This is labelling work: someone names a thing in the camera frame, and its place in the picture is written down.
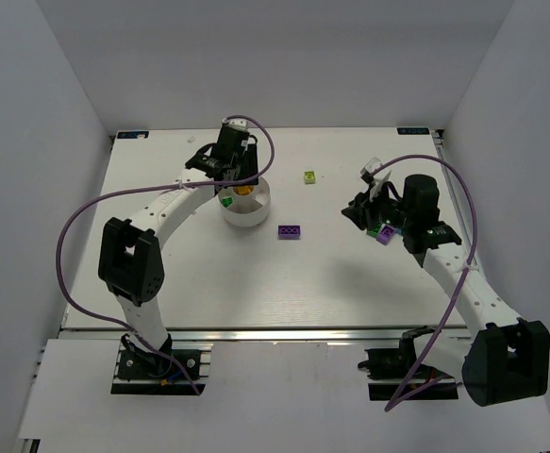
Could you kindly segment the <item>purple curved lego brick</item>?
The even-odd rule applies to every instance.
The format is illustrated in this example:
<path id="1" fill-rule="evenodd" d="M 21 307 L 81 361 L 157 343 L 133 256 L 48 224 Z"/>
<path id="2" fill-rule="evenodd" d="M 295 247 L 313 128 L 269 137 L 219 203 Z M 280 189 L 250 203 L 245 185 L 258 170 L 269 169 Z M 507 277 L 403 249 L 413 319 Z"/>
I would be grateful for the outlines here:
<path id="1" fill-rule="evenodd" d="M 384 245 L 387 245 L 396 234 L 396 229 L 393 226 L 383 225 L 378 231 L 375 239 Z"/>

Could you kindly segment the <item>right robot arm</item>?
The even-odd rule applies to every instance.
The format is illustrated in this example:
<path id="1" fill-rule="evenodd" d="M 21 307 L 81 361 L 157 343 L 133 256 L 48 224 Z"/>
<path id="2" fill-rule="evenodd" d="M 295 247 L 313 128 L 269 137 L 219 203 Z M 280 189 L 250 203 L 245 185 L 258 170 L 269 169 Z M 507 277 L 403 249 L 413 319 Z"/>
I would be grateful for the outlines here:
<path id="1" fill-rule="evenodd" d="M 469 343 L 447 337 L 439 327 L 405 332 L 397 349 L 374 361 L 372 376 L 420 371 L 453 379 L 480 407 L 542 396 L 548 388 L 550 332 L 527 321 L 467 263 L 457 232 L 440 218 L 440 191 L 431 176 L 406 177 L 397 194 L 387 179 L 372 179 L 342 209 L 363 231 L 393 228 L 419 266 L 449 296 L 468 328 Z"/>

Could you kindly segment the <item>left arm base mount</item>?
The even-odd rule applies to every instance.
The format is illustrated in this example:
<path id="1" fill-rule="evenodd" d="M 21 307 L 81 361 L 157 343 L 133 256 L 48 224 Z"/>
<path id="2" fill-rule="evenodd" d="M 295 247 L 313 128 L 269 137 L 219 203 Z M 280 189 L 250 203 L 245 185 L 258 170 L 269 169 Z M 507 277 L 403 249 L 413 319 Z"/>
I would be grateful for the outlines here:
<path id="1" fill-rule="evenodd" d="M 210 356 L 207 350 L 172 348 L 169 339 L 161 348 L 179 364 L 137 347 L 125 334 L 120 339 L 110 387 L 111 394 L 193 396 L 206 387 Z"/>

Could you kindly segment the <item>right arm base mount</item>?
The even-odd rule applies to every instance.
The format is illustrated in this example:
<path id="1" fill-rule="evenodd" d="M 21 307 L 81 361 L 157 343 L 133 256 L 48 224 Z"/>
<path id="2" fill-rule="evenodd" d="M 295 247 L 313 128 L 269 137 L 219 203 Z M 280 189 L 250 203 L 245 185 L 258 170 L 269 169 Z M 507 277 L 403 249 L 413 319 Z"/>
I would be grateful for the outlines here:
<path id="1" fill-rule="evenodd" d="M 432 334 L 433 327 L 419 327 L 402 334 L 398 346 L 392 348 L 366 349 L 366 359 L 358 363 L 358 369 L 367 373 L 369 399 L 371 401 L 390 400 L 403 378 L 419 357 L 414 340 L 424 340 Z M 458 385 L 450 377 L 413 395 L 411 401 L 458 400 Z"/>

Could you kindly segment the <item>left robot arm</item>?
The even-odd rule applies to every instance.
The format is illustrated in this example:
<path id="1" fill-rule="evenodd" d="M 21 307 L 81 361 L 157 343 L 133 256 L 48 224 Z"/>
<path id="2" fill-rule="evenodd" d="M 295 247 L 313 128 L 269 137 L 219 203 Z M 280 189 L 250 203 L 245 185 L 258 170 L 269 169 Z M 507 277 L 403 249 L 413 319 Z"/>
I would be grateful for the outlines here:
<path id="1" fill-rule="evenodd" d="M 103 228 L 98 276 L 120 304 L 142 350 L 163 351 L 171 337 L 162 323 L 158 292 L 165 271 L 161 250 L 197 209 L 226 182 L 258 172 L 257 140 L 247 121 L 225 119 L 215 143 L 200 148 L 186 163 L 174 187 L 124 220 L 113 217 Z"/>

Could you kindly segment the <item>yellow lego brick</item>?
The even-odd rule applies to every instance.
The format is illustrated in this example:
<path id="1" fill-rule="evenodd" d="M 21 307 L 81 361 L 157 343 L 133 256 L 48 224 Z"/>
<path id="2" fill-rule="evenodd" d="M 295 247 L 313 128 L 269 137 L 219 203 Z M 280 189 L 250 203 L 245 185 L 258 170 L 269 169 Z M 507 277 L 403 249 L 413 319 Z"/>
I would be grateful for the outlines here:
<path id="1" fill-rule="evenodd" d="M 233 192 L 240 196 L 247 196 L 254 190 L 253 186 L 236 186 Z"/>

